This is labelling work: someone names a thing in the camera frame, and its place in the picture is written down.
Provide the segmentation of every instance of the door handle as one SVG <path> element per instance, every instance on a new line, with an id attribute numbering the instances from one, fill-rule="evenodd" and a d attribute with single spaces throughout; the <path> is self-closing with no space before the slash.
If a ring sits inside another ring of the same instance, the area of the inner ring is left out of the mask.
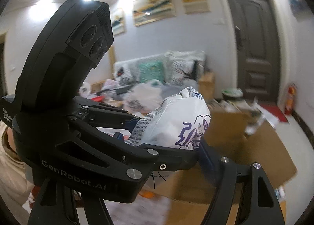
<path id="1" fill-rule="evenodd" d="M 243 48 L 242 38 L 241 38 L 241 30 L 238 26 L 235 26 L 235 40 L 237 49 L 240 51 Z"/>

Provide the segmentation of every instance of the red doormat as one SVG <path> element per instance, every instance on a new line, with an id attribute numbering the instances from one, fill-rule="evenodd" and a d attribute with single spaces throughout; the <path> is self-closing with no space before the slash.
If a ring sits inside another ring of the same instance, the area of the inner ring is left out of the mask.
<path id="1" fill-rule="evenodd" d="M 268 112 L 270 112 L 272 115 L 279 118 L 281 122 L 288 122 L 286 116 L 284 113 L 279 109 L 276 105 L 266 105 L 266 104 L 259 104 L 262 108 L 266 109 Z"/>

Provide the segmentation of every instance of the red object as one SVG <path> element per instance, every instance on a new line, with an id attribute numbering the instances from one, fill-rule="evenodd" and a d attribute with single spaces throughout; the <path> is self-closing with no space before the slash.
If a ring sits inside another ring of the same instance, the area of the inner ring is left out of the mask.
<path id="1" fill-rule="evenodd" d="M 266 105 L 266 104 L 259 104 L 262 108 L 266 109 L 272 115 L 276 116 L 279 121 L 281 122 L 288 122 L 284 113 L 280 110 L 280 108 L 276 105 Z"/>
<path id="2" fill-rule="evenodd" d="M 97 97 L 92 98 L 92 100 L 93 100 L 93 101 L 96 101 L 96 102 L 102 102 L 103 99 L 104 99 L 103 96 L 97 96 Z"/>
<path id="3" fill-rule="evenodd" d="M 293 83 L 288 88 L 288 95 L 285 105 L 285 115 L 291 115 L 296 98 L 296 85 Z"/>

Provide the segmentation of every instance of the door panel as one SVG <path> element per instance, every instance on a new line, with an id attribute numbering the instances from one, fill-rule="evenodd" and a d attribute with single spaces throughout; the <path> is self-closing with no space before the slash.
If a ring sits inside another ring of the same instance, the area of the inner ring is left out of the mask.
<path id="1" fill-rule="evenodd" d="M 277 102 L 280 50 L 269 0 L 228 0 L 238 53 L 238 88 L 244 98 Z"/>

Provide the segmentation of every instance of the green cushion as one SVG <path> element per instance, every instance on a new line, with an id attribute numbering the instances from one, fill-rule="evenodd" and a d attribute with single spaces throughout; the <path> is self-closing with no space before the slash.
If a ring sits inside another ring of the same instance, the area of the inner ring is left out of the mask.
<path id="1" fill-rule="evenodd" d="M 152 79 L 164 82 L 164 65 L 162 61 L 153 61 L 139 64 L 140 83 L 146 83 Z"/>

